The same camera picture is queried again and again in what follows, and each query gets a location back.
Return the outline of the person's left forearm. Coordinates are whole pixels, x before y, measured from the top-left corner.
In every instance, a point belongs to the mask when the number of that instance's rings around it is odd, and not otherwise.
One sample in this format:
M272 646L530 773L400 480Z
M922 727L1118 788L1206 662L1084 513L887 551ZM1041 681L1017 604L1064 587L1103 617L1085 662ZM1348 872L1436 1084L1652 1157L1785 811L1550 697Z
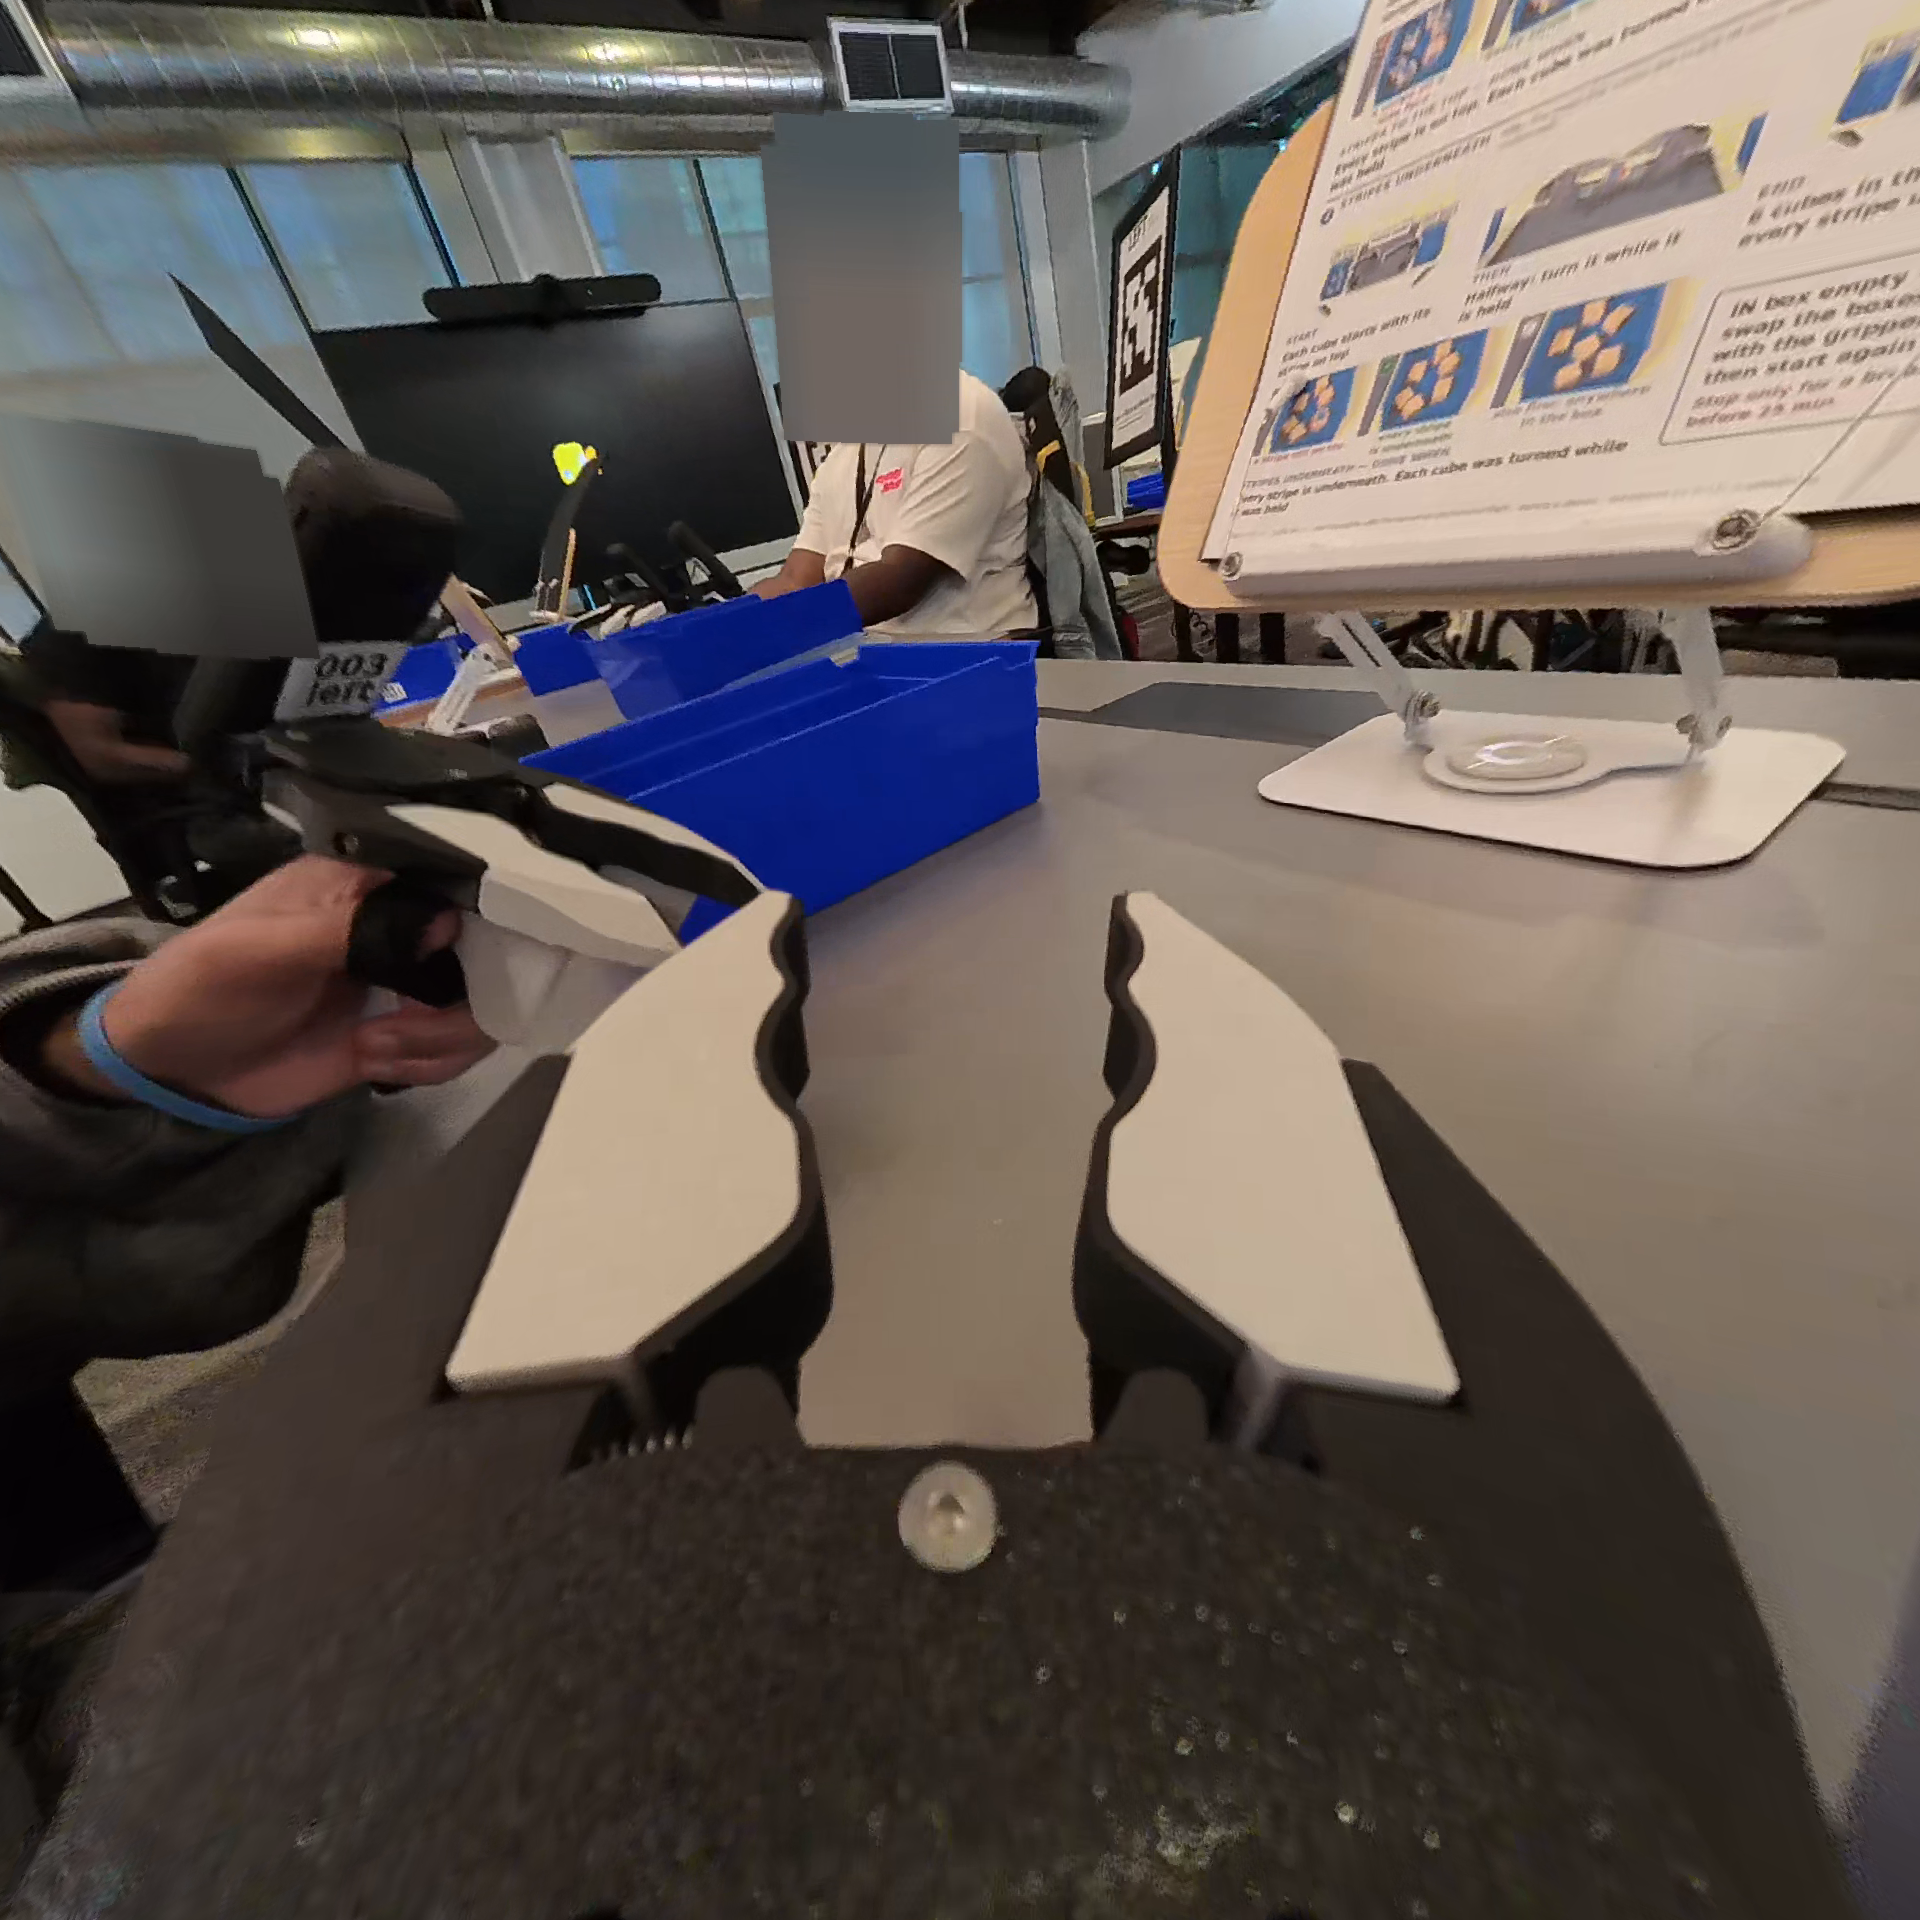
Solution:
M41 1067L56 1019L164 937L143 918L81 918L5 939L7 1396L94 1359L204 1352L273 1319L367 1127L369 1092L236 1136L63 1091Z

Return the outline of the black framed marker sign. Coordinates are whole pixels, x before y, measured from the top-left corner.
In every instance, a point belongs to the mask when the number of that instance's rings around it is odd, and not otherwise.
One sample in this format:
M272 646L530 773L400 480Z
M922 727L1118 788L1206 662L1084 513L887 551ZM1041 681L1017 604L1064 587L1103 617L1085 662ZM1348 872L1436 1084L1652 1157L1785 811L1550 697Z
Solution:
M1111 353L1103 467L1114 471L1170 443L1170 305L1181 153L1146 169L1111 238Z

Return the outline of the black webcam bar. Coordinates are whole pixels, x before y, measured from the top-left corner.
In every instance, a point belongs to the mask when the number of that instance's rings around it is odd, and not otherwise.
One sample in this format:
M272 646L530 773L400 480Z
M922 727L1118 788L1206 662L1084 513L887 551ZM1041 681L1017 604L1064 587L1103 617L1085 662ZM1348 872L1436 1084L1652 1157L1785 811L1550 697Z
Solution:
M661 299L661 281L649 272L602 276L542 272L524 281L432 287L423 293L423 311L432 321L449 328L556 326L570 319L637 316Z

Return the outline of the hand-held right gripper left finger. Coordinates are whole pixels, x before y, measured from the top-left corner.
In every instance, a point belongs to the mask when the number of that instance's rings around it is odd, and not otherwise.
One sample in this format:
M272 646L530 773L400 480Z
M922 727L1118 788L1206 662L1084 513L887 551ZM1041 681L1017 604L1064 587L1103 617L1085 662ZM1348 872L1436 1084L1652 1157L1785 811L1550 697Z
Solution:
M758 1374L796 1419L832 1308L805 907L762 893L610 1000L567 1052L455 1337L462 1398L590 1388L641 1433Z

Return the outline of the grey denim jacket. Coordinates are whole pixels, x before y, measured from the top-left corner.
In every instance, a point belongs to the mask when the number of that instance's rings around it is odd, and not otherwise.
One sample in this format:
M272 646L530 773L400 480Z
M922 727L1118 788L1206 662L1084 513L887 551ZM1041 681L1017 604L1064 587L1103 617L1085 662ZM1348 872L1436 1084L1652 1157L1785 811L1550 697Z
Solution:
M1076 469L1057 436L1030 463L1026 496L1026 568L1039 611L1039 632L1054 657L1122 660L1113 587L1096 556Z

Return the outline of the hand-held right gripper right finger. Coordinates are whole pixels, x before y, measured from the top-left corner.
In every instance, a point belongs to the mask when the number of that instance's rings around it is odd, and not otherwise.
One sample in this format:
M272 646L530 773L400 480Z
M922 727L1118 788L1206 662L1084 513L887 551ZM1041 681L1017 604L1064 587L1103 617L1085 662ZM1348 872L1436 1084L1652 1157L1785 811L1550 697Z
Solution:
M1242 1448L1304 1388L1453 1404L1455 1359L1324 1028L1146 892L1111 902L1102 977L1111 1103L1071 1247L1095 1429L1156 1374Z

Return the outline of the wood and white document stand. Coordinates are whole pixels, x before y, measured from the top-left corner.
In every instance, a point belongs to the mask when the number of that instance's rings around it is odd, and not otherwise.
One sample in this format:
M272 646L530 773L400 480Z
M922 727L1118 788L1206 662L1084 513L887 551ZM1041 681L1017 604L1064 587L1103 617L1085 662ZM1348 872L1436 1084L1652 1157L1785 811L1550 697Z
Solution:
M1841 747L1814 734L1735 728L1711 613L1912 599L1916 504L1663 526L1612 519L1589 540L1562 520L1517 526L1498 516L1494 532L1519 541L1492 556L1447 548L1377 567L1348 556L1308 568L1258 567L1250 577L1205 557L1335 108L1286 144L1245 209L1159 544L1176 599L1245 615L1311 615L1382 705L1382 718L1262 780L1258 798L1652 871L1711 871L1754 854L1838 775ZM1684 685L1674 718L1447 709L1377 625L1390 611L1586 607L1657 617L1654 632Z

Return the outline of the wooden pole with black end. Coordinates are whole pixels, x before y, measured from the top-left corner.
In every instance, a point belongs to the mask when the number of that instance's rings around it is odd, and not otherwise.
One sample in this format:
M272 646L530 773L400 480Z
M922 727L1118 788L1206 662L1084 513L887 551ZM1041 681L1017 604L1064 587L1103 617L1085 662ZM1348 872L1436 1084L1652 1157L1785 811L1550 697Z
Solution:
M204 344L308 440L284 480L316 635L335 641L410 639L433 607L493 665L511 653L457 575L464 513L432 480L349 448L181 279Z

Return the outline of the large black screen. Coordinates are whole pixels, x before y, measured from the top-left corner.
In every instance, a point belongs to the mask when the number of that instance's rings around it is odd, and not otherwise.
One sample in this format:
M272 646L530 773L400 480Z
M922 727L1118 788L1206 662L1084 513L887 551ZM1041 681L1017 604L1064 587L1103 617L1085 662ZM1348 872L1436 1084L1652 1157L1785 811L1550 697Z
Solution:
M325 328L316 349L361 448L455 500L455 568L495 600L536 587L561 443L601 462L573 520L586 580L610 575L615 544L656 568L677 560L674 520L719 556L798 532L783 440L726 299L549 326Z

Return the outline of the person's left hand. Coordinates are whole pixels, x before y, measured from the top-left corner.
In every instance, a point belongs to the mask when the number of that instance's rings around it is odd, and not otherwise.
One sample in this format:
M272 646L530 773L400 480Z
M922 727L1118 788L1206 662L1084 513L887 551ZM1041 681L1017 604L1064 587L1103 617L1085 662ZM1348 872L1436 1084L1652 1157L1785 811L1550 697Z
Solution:
M384 871L301 854L120 977L104 1027L150 1079L252 1116L300 1116L361 1088L433 1088L493 1043L464 1005L367 1008L346 974L351 926ZM81 1062L76 1019L45 1060L95 1097L122 1100Z

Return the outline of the person's legs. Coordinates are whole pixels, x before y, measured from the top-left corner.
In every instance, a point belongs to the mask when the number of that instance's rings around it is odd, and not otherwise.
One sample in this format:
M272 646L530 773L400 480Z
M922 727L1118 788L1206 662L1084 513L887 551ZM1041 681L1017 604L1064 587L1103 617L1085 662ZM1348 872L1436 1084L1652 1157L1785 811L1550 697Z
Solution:
M5 1600L95 1592L142 1569L157 1542L71 1375L5 1380Z

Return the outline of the blue wristband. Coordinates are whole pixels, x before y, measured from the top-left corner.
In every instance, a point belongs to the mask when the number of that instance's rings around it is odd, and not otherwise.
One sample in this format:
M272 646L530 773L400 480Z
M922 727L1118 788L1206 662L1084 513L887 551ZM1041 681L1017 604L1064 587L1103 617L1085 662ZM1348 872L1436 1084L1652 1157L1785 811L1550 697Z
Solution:
M108 982L81 1004L76 1019L76 1044L81 1062L129 1103L181 1124L216 1136L265 1136L287 1127L297 1116L252 1116L197 1100L150 1079L112 1044L104 1027L108 1008L120 991L120 982Z

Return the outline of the printed instruction sheet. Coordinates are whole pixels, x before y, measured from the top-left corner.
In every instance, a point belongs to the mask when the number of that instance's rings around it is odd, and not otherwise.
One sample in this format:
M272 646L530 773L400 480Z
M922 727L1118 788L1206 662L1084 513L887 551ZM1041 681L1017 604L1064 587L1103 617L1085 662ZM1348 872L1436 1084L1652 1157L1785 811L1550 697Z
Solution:
M1367 4L1205 557L1916 504L1916 59L1916 4Z

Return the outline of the white ceiling vent box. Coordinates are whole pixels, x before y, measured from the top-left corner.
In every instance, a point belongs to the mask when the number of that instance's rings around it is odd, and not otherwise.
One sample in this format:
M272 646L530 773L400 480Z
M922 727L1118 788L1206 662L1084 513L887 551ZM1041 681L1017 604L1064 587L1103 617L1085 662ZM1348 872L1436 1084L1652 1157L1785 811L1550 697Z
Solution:
M938 23L832 15L826 35L842 109L952 113Z

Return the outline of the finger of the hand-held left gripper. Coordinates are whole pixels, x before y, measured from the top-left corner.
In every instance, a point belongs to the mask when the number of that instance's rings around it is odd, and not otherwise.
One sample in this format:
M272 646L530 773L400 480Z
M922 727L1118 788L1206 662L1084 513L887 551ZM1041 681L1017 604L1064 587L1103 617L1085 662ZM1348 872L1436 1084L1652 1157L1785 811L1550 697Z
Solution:
M486 871L476 912L521 939L630 969L680 950L652 897L594 871Z
M433 780L386 803L398 832L382 852L382 907L433 918L476 913L486 871L591 871L670 901L750 905L761 879L730 852L654 811L577 783L525 780Z

